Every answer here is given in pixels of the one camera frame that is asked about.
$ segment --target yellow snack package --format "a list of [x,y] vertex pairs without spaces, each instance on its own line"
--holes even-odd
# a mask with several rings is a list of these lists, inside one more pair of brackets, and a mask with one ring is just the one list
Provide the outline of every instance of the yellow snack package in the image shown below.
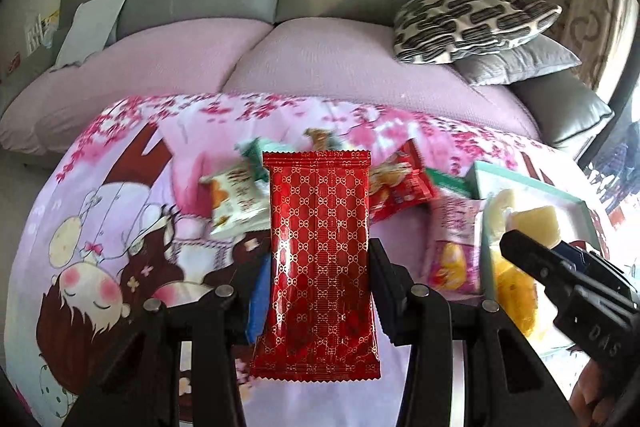
[[494,261],[498,304],[503,307],[522,334],[529,338],[536,329],[538,317],[536,281],[501,255],[500,257],[501,260]]

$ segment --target green snack package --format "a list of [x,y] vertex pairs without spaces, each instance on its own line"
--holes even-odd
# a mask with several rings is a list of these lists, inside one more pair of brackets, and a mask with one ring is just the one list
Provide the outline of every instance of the green snack package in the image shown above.
[[431,169],[430,167],[427,167],[424,171],[431,178],[433,184],[436,185],[436,187],[455,192],[457,195],[462,196],[463,198],[472,199],[471,188],[466,183],[464,178],[456,178],[455,176],[451,176],[446,172],[438,171],[437,169]]
[[262,166],[263,152],[296,152],[296,149],[291,145],[262,137],[257,137],[251,142],[238,144],[236,149],[249,161],[249,168],[255,182],[269,182],[269,171]]

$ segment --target pink sofa cover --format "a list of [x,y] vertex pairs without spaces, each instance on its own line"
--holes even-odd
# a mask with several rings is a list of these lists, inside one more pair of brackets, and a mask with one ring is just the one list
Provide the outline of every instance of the pink sofa cover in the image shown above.
[[105,107],[128,96],[276,92],[385,104],[540,139],[504,86],[470,87],[450,66],[399,64],[386,26],[308,18],[272,26],[200,19],[133,34],[80,67],[44,73],[0,121],[0,144],[63,153]]
[[80,67],[44,73],[0,121],[0,144],[64,153],[101,111],[131,95],[219,92],[236,63],[272,29],[248,19],[197,19],[133,34]]
[[451,66],[400,64],[393,30],[331,18],[277,26],[242,57],[223,92],[277,92],[391,105],[540,139],[506,86],[471,87]]

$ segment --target blue package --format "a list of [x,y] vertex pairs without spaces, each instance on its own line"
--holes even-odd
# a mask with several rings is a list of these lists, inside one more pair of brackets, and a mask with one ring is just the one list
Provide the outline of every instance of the blue package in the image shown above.
[[572,247],[564,241],[560,241],[560,243],[556,247],[553,247],[552,250],[559,256],[564,257],[570,263],[574,263],[576,271],[584,273],[586,263],[584,261],[584,254],[582,253],[582,250]]
[[249,301],[249,318],[244,334],[249,344],[254,344],[264,329],[271,299],[271,255],[266,254],[262,260],[260,273],[255,282],[254,292]]

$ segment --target cartoon girl print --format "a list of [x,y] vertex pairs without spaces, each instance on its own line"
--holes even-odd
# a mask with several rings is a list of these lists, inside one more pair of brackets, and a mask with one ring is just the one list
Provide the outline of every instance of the cartoon girl print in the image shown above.
[[[161,299],[164,304],[171,308],[172,306],[195,302],[205,293],[221,284],[231,284],[238,266],[250,260],[261,242],[270,237],[270,230],[258,230],[256,232],[246,232],[239,237],[233,238],[234,243],[228,247],[231,263],[226,263],[223,267],[213,269],[197,280],[190,280],[188,277],[184,277],[184,279],[173,280],[164,285],[156,286],[157,289],[153,296]],[[142,265],[135,259],[134,263]],[[131,273],[129,266],[131,265],[127,265],[123,271],[122,280],[125,280],[126,276]]]
[[[43,295],[36,341],[47,371],[73,395],[81,392],[130,314],[133,301],[125,300],[114,277],[131,252],[143,250],[146,236],[156,230],[164,234],[170,222],[162,206],[146,204],[151,186],[171,159],[163,140],[145,153],[154,133],[150,125],[138,133],[104,185],[87,195],[80,213],[62,223],[49,245],[50,263],[64,269]],[[122,223],[132,223],[126,233],[117,228]],[[164,248],[147,253],[164,259]],[[77,262],[72,263],[75,255]],[[172,277],[180,279],[177,273]]]
[[122,298],[132,308],[142,306],[165,283],[184,280],[172,259],[175,211],[164,206],[154,226],[136,237],[127,249],[127,266],[120,273]]

